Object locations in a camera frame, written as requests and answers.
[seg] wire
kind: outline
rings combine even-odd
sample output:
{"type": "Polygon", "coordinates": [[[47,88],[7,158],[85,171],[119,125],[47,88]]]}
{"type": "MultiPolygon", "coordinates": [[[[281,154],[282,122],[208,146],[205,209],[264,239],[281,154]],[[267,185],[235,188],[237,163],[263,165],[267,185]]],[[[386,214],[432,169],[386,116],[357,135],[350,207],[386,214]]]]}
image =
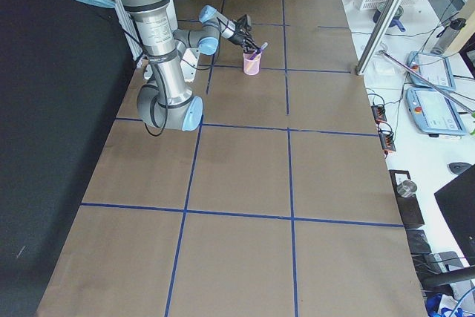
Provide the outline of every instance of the wire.
{"type": "Polygon", "coordinates": [[[378,97],[378,98],[380,98],[380,99],[383,101],[383,103],[382,103],[382,106],[383,106],[383,107],[384,107],[384,105],[386,104],[385,101],[384,101],[384,98],[381,97],[381,96],[380,96],[379,94],[377,94],[376,92],[374,92],[374,93],[368,93],[368,96],[373,96],[373,101],[372,101],[373,105],[376,105],[376,104],[374,103],[374,97],[378,97]]]}
{"type": "Polygon", "coordinates": [[[399,96],[399,100],[397,101],[398,108],[397,108],[397,111],[396,111],[396,128],[394,129],[394,135],[393,135],[394,141],[396,141],[396,133],[397,133],[398,127],[399,127],[399,109],[401,108],[401,101],[404,98],[404,86],[407,85],[407,84],[409,84],[409,82],[404,82],[402,84],[401,95],[399,96]]]}
{"type": "Polygon", "coordinates": [[[394,131],[393,131],[393,127],[392,127],[388,122],[378,122],[378,123],[377,123],[377,126],[378,126],[378,133],[386,134],[386,135],[387,135],[387,138],[386,138],[387,141],[388,141],[390,144],[394,144],[394,131]],[[388,130],[388,129],[381,129],[381,127],[380,127],[381,124],[389,126],[389,130],[388,130]]]}
{"type": "Polygon", "coordinates": [[[213,62],[210,64],[210,65],[199,65],[198,66],[207,66],[206,68],[198,68],[198,67],[195,67],[193,66],[190,62],[186,61],[185,59],[182,59],[183,62],[185,62],[188,66],[190,66],[191,68],[193,68],[194,70],[196,71],[207,71],[209,70],[211,67],[213,67],[214,65],[216,65],[217,63],[217,60],[219,59],[220,57],[220,53],[221,53],[221,38],[219,38],[218,42],[217,42],[217,55],[215,57],[215,59],[213,60],[213,62]]]}
{"type": "Polygon", "coordinates": [[[166,123],[167,123],[167,120],[168,120],[168,96],[166,94],[166,87],[165,87],[165,81],[163,80],[163,76],[162,76],[162,73],[160,72],[160,68],[158,67],[157,64],[152,64],[155,69],[157,70],[158,72],[158,76],[160,77],[160,81],[162,83],[162,86],[163,86],[163,96],[165,97],[165,120],[163,121],[163,125],[162,125],[162,130],[160,130],[160,132],[158,134],[154,134],[150,131],[150,129],[148,128],[147,126],[147,123],[144,122],[143,124],[145,125],[145,129],[146,131],[152,136],[152,137],[159,137],[161,134],[163,134],[163,132],[165,131],[165,126],[166,126],[166,123]]]}
{"type": "MultiPolygon", "coordinates": [[[[385,36],[400,36],[400,37],[416,37],[416,36],[419,36],[419,35],[425,35],[433,30],[436,30],[439,26],[435,27],[434,29],[432,30],[429,30],[429,31],[426,31],[424,33],[415,33],[414,35],[404,35],[402,33],[386,33],[385,36]]],[[[360,31],[352,31],[351,33],[360,33],[361,35],[371,35],[371,33],[362,33],[360,31]]]]}
{"type": "Polygon", "coordinates": [[[120,23],[113,21],[111,17],[107,17],[107,18],[106,18],[106,17],[102,16],[101,14],[99,14],[98,12],[96,12],[95,8],[93,8],[93,7],[92,7],[91,5],[89,5],[89,4],[85,4],[85,3],[81,3],[81,4],[84,4],[95,16],[100,17],[102,20],[106,20],[109,24],[112,24],[112,25],[114,25],[114,26],[120,27],[120,29],[123,31],[123,33],[124,33],[125,35],[127,35],[128,37],[130,37],[132,41],[136,42],[136,43],[140,46],[140,48],[142,49],[142,51],[145,51],[142,42],[140,42],[138,39],[136,39],[135,36],[133,36],[131,33],[129,33],[126,29],[124,29],[120,23]]]}
{"type": "Polygon", "coordinates": [[[443,59],[448,59],[449,57],[455,56],[455,55],[457,55],[457,54],[459,54],[459,53],[458,53],[458,52],[455,52],[455,53],[452,53],[450,56],[441,57],[440,59],[437,59],[436,61],[433,61],[433,62],[429,62],[429,63],[419,63],[419,67],[421,67],[421,66],[427,66],[427,65],[432,65],[433,63],[442,61],[443,59]]]}
{"type": "Polygon", "coordinates": [[[453,75],[455,78],[460,78],[460,79],[466,79],[470,81],[475,81],[475,78],[473,77],[467,77],[467,76],[457,76],[456,74],[453,75]]]}
{"type": "Polygon", "coordinates": [[[461,258],[459,258],[458,256],[455,257],[455,258],[448,258],[448,259],[444,259],[444,260],[438,260],[438,261],[432,261],[430,263],[428,263],[427,261],[424,262],[424,263],[420,263],[420,264],[417,264],[417,265],[414,265],[414,267],[420,267],[421,265],[429,265],[429,264],[436,264],[436,263],[443,263],[444,261],[451,261],[451,260],[461,260],[461,259],[470,259],[470,258],[475,258],[475,255],[470,255],[470,256],[462,256],[461,258]]]}
{"type": "Polygon", "coordinates": [[[453,308],[452,312],[450,315],[448,315],[448,317],[452,317],[453,314],[457,311],[457,309],[460,307],[460,304],[462,304],[463,300],[465,300],[465,298],[470,295],[470,293],[472,293],[473,291],[475,291],[475,286],[472,287],[471,289],[469,289],[469,291],[467,291],[460,299],[459,301],[457,302],[457,304],[455,305],[455,307],[453,308]]]}
{"type": "Polygon", "coordinates": [[[471,100],[472,102],[475,102],[475,98],[470,98],[470,97],[464,96],[463,94],[460,94],[460,93],[457,93],[457,92],[453,92],[453,94],[456,94],[457,96],[461,96],[462,98],[471,100]]]}

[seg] table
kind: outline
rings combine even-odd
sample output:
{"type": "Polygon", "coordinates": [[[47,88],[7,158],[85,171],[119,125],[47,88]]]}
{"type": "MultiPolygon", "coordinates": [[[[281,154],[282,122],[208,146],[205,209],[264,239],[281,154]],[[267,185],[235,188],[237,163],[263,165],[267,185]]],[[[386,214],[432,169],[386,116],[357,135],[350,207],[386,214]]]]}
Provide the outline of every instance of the table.
{"type": "MultiPolygon", "coordinates": [[[[352,0],[343,0],[348,23],[353,33],[353,42],[358,57],[361,56],[370,33],[374,27],[372,10],[357,10],[353,7],[352,0]]],[[[434,29],[439,20],[430,6],[428,0],[418,0],[412,7],[404,7],[404,15],[401,18],[407,32],[413,35],[424,33],[434,29]]],[[[430,52],[436,42],[436,35],[442,30],[438,28],[431,36],[425,47],[425,52],[430,52]]],[[[400,35],[397,27],[388,29],[389,34],[400,35]]],[[[429,34],[414,37],[385,36],[383,43],[387,46],[387,52],[399,61],[404,62],[412,50],[419,50],[429,34]]],[[[453,74],[459,76],[471,76],[460,55],[457,53],[450,57],[453,74]]],[[[382,76],[376,72],[374,63],[383,64],[385,60],[375,56],[367,72],[364,74],[364,82],[368,93],[381,95],[386,102],[396,102],[402,94],[405,74],[395,67],[396,73],[382,76]]],[[[475,97],[475,81],[456,79],[456,91],[468,97],[475,97]]],[[[475,108],[475,102],[461,97],[461,101],[471,108],[475,108]]],[[[422,134],[414,125],[404,100],[400,105],[386,106],[387,121],[396,129],[396,150],[389,154],[386,159],[388,169],[408,170],[413,180],[417,183],[417,198],[425,221],[423,229],[433,252],[446,252],[453,250],[462,257],[455,239],[449,230],[444,218],[437,206],[434,192],[450,182],[456,176],[449,172],[448,164],[462,161],[475,163],[475,137],[466,135],[462,139],[432,138],[422,134]]],[[[473,131],[475,123],[470,115],[462,115],[462,120],[467,130],[473,131]]]]}

